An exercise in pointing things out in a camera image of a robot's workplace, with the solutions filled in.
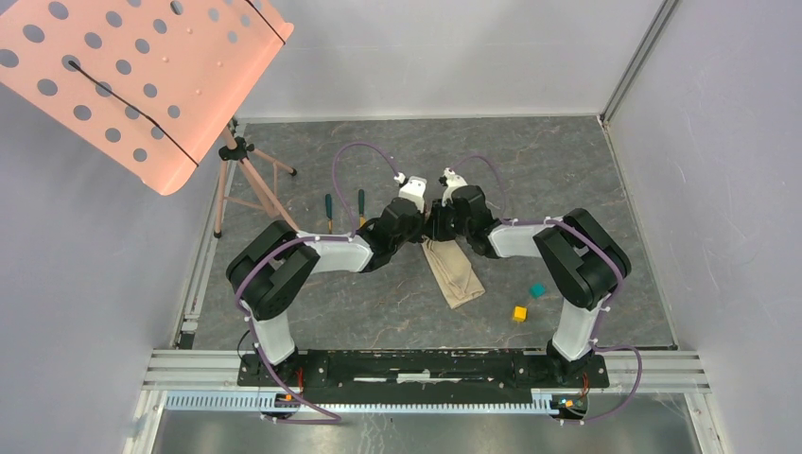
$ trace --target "towel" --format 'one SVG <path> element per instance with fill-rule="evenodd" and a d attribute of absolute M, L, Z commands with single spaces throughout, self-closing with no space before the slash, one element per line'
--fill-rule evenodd
<path fill-rule="evenodd" d="M 423 247 L 437 285 L 452 309 L 484 294 L 484 287 L 471 268 L 471 262 L 456 241 L 427 239 Z"/>

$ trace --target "white wall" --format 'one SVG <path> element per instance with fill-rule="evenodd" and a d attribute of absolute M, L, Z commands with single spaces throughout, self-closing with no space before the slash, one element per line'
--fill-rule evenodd
<path fill-rule="evenodd" d="M 0 84 L 0 452 L 120 452 L 180 309 L 209 155 L 161 197 Z"/>
<path fill-rule="evenodd" d="M 660 0 L 273 0 L 295 32 L 239 111 L 594 114 Z"/>
<path fill-rule="evenodd" d="M 682 2 L 612 138 L 734 452 L 798 452 L 802 2 Z"/>

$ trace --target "robotic arm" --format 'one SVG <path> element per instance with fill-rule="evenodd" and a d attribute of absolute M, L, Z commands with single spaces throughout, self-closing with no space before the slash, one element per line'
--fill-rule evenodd
<path fill-rule="evenodd" d="M 293 231 L 284 221 L 271 224 L 226 271 L 234 289 L 239 288 L 256 264 L 282 244 L 299 237 L 315 241 L 298 244 L 276 258 L 282 266 L 262 269 L 242 294 L 243 307 L 254 319 L 255 336 L 268 361 L 278 364 L 296 350 L 289 333 L 287 308 L 311 274 L 325 271 L 370 272 L 389 263 L 407 242 L 424 237 L 449 241 L 465 236 L 475 253 L 498 259 L 511 256 L 540 257 L 564 296 L 559 327 L 549 342 L 547 355 L 559 362 L 563 373 L 582 367 L 592 356 L 590 336 L 602 302 L 617 285 L 615 274 L 571 234 L 549 224 L 515 224 L 495 218 L 484 193 L 447 169 L 440 183 L 443 197 L 426 216 L 426 180 L 410 177 L 398 197 L 379 218 L 368 220 L 353 237 L 315 236 Z M 626 276 L 629 258 L 584 209 L 575 209 L 560 220 L 599 246 Z"/>

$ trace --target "yellow cube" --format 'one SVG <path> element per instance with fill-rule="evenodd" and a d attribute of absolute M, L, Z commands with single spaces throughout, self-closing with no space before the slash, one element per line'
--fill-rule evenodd
<path fill-rule="evenodd" d="M 523 322 L 526 320 L 526 307 L 516 306 L 513 312 L 513 320 Z"/>

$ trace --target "peach colored board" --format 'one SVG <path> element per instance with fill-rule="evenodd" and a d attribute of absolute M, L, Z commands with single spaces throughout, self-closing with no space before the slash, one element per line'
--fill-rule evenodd
<path fill-rule="evenodd" d="M 252 1 L 286 40 L 292 24 L 267 0 Z M 109 83 L 199 162 L 282 47 L 245 0 L 181 0 L 181 14 L 170 3 L 19 0 L 0 16 L 0 81 L 162 195 L 181 188 L 196 165 L 62 60 Z"/>

